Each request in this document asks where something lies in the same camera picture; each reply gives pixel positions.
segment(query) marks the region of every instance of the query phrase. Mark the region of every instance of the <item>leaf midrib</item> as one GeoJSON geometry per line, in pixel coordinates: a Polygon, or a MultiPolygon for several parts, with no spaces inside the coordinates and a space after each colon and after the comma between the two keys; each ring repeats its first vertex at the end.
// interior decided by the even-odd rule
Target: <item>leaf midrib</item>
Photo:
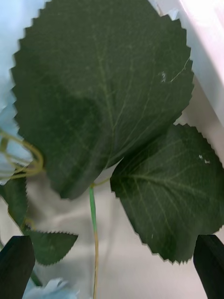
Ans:
{"type": "Polygon", "coordinates": [[[207,194],[205,194],[204,192],[202,192],[198,189],[192,188],[192,187],[187,186],[187,185],[182,184],[182,183],[177,183],[177,182],[169,180],[169,179],[162,179],[162,178],[159,179],[159,178],[154,178],[154,177],[145,176],[145,175],[125,175],[125,176],[122,176],[122,178],[129,178],[129,179],[134,179],[134,180],[135,179],[142,179],[142,180],[149,181],[151,183],[155,183],[155,184],[158,184],[158,185],[161,185],[161,186],[165,186],[167,188],[170,188],[170,186],[169,186],[169,184],[170,184],[173,187],[175,187],[176,189],[184,190],[187,193],[190,193],[191,195],[194,195],[194,196],[195,195],[200,195],[204,198],[209,198],[210,201],[219,201],[216,198],[208,196],[207,194]]]}

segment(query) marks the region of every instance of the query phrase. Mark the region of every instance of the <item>small leaf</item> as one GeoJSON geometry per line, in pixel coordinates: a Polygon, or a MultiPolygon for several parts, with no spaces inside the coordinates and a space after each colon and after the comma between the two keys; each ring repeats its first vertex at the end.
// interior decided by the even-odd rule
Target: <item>small leaf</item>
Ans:
{"type": "Polygon", "coordinates": [[[12,69],[20,134],[62,198],[167,128],[193,89],[180,21],[147,0],[52,0],[12,69]]]}
{"type": "Polygon", "coordinates": [[[198,235],[224,224],[224,170],[195,128],[172,125],[133,155],[111,178],[143,243],[170,261],[187,261],[198,235]]]}
{"type": "Polygon", "coordinates": [[[78,238],[68,233],[44,233],[29,229],[23,233],[31,237],[36,260],[43,265],[55,264],[63,259],[78,238]]]}
{"type": "Polygon", "coordinates": [[[0,195],[8,204],[8,213],[21,227],[28,209],[26,179],[9,180],[4,186],[0,186],[0,195]]]}

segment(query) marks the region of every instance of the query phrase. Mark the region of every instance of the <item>small white speck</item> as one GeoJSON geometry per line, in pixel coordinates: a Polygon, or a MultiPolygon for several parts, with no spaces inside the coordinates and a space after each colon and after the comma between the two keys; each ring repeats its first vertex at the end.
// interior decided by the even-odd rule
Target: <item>small white speck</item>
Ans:
{"type": "Polygon", "coordinates": [[[166,73],[164,71],[162,71],[161,75],[162,75],[161,82],[166,82],[166,78],[167,78],[166,73]]]}

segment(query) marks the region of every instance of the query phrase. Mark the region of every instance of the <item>light blue flower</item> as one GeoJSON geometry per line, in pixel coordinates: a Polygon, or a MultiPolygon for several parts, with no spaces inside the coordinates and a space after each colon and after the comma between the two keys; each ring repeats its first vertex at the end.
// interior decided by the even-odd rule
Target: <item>light blue flower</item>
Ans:
{"type": "MultiPolygon", "coordinates": [[[[14,66],[13,54],[19,50],[18,40],[24,37],[24,28],[32,25],[39,9],[49,0],[2,0],[0,1],[0,129],[22,140],[18,135],[19,126],[14,117],[16,101],[11,89],[14,86],[10,69],[14,66]]],[[[7,153],[24,159],[27,166],[32,155],[19,143],[10,140],[7,153]]],[[[5,184],[15,168],[0,152],[0,184],[5,184]]]]}
{"type": "Polygon", "coordinates": [[[53,279],[46,287],[36,287],[29,280],[23,299],[77,299],[78,292],[67,288],[62,278],[53,279]]]}

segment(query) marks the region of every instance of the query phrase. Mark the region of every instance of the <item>white surface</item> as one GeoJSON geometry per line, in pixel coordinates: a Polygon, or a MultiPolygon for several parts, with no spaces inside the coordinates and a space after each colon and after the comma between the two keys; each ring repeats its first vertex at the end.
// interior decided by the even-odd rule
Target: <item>white surface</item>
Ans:
{"type": "Polygon", "coordinates": [[[179,10],[177,17],[187,29],[187,45],[191,47],[192,69],[224,126],[224,1],[149,0],[149,2],[154,3],[160,15],[173,16],[173,10],[179,10]]]}
{"type": "MultiPolygon", "coordinates": [[[[182,123],[186,121],[197,125],[224,162],[224,128],[198,83],[182,116],[182,123]]],[[[106,171],[99,181],[109,174],[106,171]]],[[[98,299],[206,299],[192,261],[172,265],[152,255],[147,246],[141,245],[120,201],[110,192],[109,183],[95,191],[100,254],[98,299]]],[[[28,193],[29,213],[36,228],[79,234],[74,247],[59,264],[38,266],[39,277],[45,283],[63,277],[74,289],[80,290],[79,299],[89,299],[93,286],[94,238],[88,192],[72,202],[60,201],[46,179],[40,177],[38,181],[29,181],[28,193]]],[[[18,234],[6,208],[0,201],[0,231],[4,242],[18,234]]],[[[218,236],[224,242],[224,230],[218,236]]]]}

